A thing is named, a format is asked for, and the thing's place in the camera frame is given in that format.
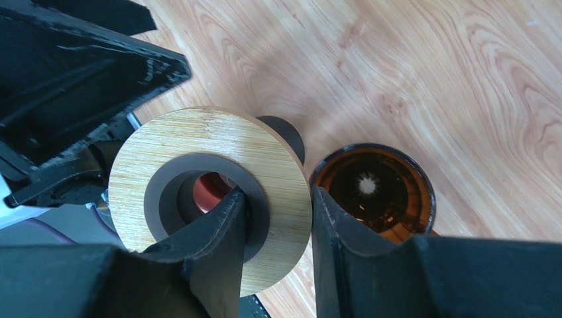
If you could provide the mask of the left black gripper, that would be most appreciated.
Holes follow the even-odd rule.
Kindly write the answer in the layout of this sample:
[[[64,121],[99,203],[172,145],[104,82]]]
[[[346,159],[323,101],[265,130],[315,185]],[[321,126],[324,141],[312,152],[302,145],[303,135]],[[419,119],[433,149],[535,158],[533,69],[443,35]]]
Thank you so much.
[[[137,39],[133,1],[1,2],[1,176],[9,208],[59,207],[107,189],[128,115],[192,77],[186,57]]]

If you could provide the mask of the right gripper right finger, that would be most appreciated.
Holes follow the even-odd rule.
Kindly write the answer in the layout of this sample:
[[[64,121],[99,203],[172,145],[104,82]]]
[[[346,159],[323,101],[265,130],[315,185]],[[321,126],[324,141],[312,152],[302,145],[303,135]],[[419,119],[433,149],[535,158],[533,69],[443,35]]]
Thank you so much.
[[[415,317],[410,267],[398,248],[313,186],[312,248],[318,317]]]

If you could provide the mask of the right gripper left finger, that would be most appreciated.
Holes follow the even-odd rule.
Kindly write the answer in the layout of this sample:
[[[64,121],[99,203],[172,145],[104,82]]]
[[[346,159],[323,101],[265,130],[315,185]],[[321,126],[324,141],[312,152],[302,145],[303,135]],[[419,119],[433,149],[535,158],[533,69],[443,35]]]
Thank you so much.
[[[238,317],[246,244],[246,195],[231,190],[209,213],[142,252],[167,264],[170,283],[153,317]]]

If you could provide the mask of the wooden ring dripper holder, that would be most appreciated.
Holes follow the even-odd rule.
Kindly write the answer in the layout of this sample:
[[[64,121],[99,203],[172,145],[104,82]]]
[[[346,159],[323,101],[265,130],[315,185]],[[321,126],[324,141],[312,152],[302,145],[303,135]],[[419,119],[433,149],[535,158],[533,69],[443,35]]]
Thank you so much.
[[[109,208],[124,247],[140,252],[216,208],[235,187],[249,226],[241,295],[283,280],[306,251],[312,225],[304,142],[287,120],[218,107],[152,119],[120,147]]]

